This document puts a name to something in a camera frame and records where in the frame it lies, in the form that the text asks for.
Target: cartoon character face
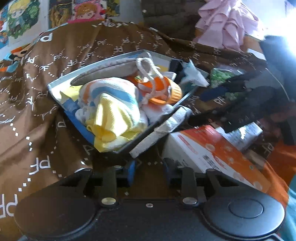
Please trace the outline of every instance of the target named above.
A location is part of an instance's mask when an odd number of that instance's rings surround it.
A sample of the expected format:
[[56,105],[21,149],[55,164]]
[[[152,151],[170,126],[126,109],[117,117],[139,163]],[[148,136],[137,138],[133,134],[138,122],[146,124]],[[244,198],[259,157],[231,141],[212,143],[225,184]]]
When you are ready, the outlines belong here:
[[12,12],[11,17],[12,18],[18,18],[19,16],[21,16],[24,13],[25,10],[26,9],[17,9],[17,10]]
[[89,12],[86,12],[85,14],[81,14],[77,16],[77,19],[90,19],[95,15],[95,12],[90,10]]

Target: black circular disc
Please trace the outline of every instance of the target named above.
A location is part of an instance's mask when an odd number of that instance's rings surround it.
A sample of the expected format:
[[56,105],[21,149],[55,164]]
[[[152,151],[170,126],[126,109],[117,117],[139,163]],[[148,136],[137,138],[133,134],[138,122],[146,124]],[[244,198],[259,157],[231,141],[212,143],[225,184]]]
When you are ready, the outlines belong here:
[[18,205],[15,221],[32,237],[58,238],[83,229],[95,215],[93,201],[84,196],[27,197]]
[[281,225],[284,208],[262,192],[244,190],[211,197],[205,203],[204,215],[211,225],[226,234],[255,238],[268,235]]

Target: blonde cartoon character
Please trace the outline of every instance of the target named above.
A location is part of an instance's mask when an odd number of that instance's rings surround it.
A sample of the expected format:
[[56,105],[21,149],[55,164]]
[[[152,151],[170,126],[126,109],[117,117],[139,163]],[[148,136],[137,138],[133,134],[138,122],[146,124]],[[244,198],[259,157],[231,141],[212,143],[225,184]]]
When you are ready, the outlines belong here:
[[97,7],[93,3],[83,3],[77,8],[76,19],[90,19],[96,15]]
[[22,27],[24,27],[25,21],[22,17],[22,14],[29,7],[30,3],[30,0],[15,0],[10,5],[8,13],[13,19],[13,22],[10,25],[13,33],[19,31]]

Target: pink poster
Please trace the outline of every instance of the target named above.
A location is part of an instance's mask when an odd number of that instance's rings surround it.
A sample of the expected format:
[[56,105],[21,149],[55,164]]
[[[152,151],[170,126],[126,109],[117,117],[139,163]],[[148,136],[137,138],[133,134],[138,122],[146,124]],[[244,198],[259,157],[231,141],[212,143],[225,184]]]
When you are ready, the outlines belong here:
[[104,0],[73,0],[73,17],[69,23],[105,19],[107,2]]

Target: gray pouch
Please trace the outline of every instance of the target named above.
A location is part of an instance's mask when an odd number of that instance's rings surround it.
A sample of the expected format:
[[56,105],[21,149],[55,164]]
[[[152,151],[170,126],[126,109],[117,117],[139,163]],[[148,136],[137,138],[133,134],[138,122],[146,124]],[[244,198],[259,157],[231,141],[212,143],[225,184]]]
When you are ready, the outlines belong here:
[[[136,66],[137,58],[123,58],[115,61],[111,61],[106,64],[94,67],[89,71],[86,71],[76,76],[72,81],[71,85],[84,85],[90,81],[111,77],[122,78],[138,72]],[[142,67],[150,72],[150,66],[148,63],[143,62]]]

